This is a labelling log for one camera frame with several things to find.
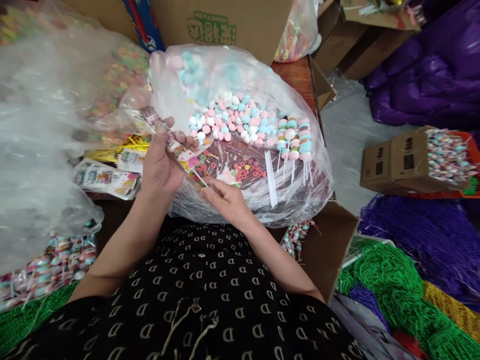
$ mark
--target orange crate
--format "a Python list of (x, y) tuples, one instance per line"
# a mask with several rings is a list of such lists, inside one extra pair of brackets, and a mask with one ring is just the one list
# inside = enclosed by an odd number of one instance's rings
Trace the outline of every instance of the orange crate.
[[(477, 164), (477, 169), (480, 169), (480, 151), (475, 144), (472, 135), (469, 132), (463, 131), (450, 131), (452, 134), (460, 136), (464, 142), (467, 142), (466, 145), (466, 154), (467, 160), (472, 164)], [(409, 197), (417, 199), (480, 199), (480, 174), (471, 177), (472, 188), (469, 190), (453, 190), (453, 191), (442, 191), (442, 192), (433, 192), (429, 194), (411, 194)]]

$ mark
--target white marshmallow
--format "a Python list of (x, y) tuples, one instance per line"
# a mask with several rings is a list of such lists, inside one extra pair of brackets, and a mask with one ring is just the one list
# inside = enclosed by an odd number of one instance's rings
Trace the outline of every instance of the white marshmallow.
[(256, 134), (256, 133), (259, 132), (259, 127), (258, 127), (258, 126), (250, 126), (250, 127), (248, 128), (248, 132), (249, 132), (250, 134)]
[(238, 104), (240, 104), (240, 100), (239, 100), (239, 98), (237, 97), (237, 95), (233, 95), (233, 96), (231, 97), (231, 103), (232, 103), (232, 105), (238, 105)]

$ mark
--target blue marshmallow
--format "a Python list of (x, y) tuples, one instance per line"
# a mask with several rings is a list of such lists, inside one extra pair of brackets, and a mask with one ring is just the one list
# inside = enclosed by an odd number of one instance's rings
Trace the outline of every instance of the blue marshmallow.
[(310, 150), (312, 150), (312, 143), (310, 141), (300, 144), (300, 147), (298, 148), (300, 154), (309, 153)]

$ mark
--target box label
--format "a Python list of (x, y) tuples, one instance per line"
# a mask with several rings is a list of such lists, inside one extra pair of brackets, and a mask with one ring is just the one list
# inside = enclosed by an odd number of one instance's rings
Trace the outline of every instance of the box label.
[(229, 18), (207, 12), (194, 11), (186, 20), (188, 35), (194, 41), (206, 44), (235, 45), (237, 27), (229, 24)]

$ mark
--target gray floor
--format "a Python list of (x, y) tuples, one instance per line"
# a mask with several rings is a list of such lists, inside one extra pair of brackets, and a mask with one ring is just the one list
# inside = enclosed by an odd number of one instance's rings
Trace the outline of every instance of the gray floor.
[(321, 121), (330, 156), (337, 200), (350, 212), (360, 210), (376, 195), (360, 187), (362, 150), (388, 140), (415, 126), (400, 127), (374, 122), (365, 90), (358, 82), (335, 77), (338, 99), (321, 112)]

